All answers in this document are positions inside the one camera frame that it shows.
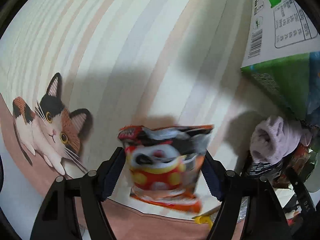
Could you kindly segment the silver yellow scrub sponge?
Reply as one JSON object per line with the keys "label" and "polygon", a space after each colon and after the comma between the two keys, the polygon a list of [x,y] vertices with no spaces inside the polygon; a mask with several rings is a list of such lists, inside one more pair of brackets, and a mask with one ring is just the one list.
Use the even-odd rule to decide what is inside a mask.
{"label": "silver yellow scrub sponge", "polygon": [[215,223],[218,222],[229,222],[232,221],[235,224],[245,220],[247,215],[249,197],[242,197],[239,207],[227,203],[222,203],[221,205],[205,212],[200,215],[196,215],[192,220],[196,224],[206,224],[209,226],[209,230],[215,226]]}

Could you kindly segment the orange panda snack packet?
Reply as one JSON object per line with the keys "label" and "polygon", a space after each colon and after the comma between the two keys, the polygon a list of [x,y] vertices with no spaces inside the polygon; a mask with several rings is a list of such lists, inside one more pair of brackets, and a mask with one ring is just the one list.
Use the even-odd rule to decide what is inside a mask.
{"label": "orange panda snack packet", "polygon": [[213,125],[149,129],[126,126],[118,133],[131,174],[130,197],[172,210],[199,213],[195,194]]}

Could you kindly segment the black snack packet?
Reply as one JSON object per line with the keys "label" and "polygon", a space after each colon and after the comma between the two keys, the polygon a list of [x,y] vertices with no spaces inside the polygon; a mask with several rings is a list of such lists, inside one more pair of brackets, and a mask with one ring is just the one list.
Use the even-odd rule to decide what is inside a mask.
{"label": "black snack packet", "polygon": [[291,184],[285,170],[293,158],[293,153],[285,156],[276,164],[253,163],[252,156],[249,154],[245,160],[242,172],[244,176],[259,179],[265,176],[275,189],[288,189]]}

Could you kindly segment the purple cloth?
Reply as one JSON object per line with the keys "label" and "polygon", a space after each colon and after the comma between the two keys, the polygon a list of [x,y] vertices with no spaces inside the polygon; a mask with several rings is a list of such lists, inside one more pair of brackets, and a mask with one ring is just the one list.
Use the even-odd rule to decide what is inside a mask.
{"label": "purple cloth", "polygon": [[276,164],[298,146],[309,146],[312,133],[296,120],[269,116],[259,123],[251,136],[249,151],[254,163]]}

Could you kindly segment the red snack packet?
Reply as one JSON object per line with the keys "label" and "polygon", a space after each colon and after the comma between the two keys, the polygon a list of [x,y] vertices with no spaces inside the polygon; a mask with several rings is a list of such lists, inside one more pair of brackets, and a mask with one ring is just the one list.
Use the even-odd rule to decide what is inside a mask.
{"label": "red snack packet", "polygon": [[317,152],[299,143],[296,149],[283,158],[283,167],[279,178],[273,181],[273,186],[279,189],[288,189],[291,184],[285,170],[293,168],[302,182],[306,182],[317,165]]}

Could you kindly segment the striped pink cat tablecloth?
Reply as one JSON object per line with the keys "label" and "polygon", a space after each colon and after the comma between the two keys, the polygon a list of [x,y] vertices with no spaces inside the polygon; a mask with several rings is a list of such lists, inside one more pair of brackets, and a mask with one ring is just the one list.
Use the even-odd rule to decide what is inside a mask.
{"label": "striped pink cat tablecloth", "polygon": [[252,0],[29,0],[1,38],[1,208],[28,239],[57,176],[28,163],[12,125],[12,101],[34,107],[55,73],[70,111],[93,127],[81,161],[97,168],[127,125],[214,125],[208,147],[239,172],[255,126],[280,111],[240,68]]}

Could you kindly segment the open cardboard box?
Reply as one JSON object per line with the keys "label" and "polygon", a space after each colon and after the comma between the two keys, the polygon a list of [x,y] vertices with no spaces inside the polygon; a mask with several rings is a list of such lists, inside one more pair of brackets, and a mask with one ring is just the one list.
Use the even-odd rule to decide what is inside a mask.
{"label": "open cardboard box", "polygon": [[241,72],[288,115],[319,125],[319,33],[295,0],[252,0]]}

